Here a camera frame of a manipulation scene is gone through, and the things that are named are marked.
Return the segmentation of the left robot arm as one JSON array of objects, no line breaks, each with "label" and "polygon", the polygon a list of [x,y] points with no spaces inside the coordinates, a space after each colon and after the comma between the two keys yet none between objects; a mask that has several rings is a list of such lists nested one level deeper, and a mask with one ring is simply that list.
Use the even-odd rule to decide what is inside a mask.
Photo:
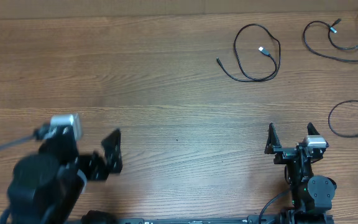
[{"label": "left robot arm", "polygon": [[35,136],[43,143],[14,166],[0,223],[65,223],[89,181],[122,171],[119,129],[101,141],[104,156],[80,154],[70,126]]}]

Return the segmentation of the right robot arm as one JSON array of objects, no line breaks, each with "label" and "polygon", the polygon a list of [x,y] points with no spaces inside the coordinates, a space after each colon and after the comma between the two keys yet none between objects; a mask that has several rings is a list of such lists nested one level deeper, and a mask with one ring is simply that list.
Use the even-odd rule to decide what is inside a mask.
[{"label": "right robot arm", "polygon": [[[271,199],[261,210],[258,223],[333,223],[326,212],[332,209],[337,184],[323,175],[314,175],[312,164],[323,159],[328,142],[312,123],[308,134],[295,147],[283,147],[273,123],[268,127],[265,154],[275,156],[273,163],[285,166],[285,181],[289,188]],[[279,198],[291,194],[292,206],[284,208],[275,217],[265,216],[266,209]]]}]

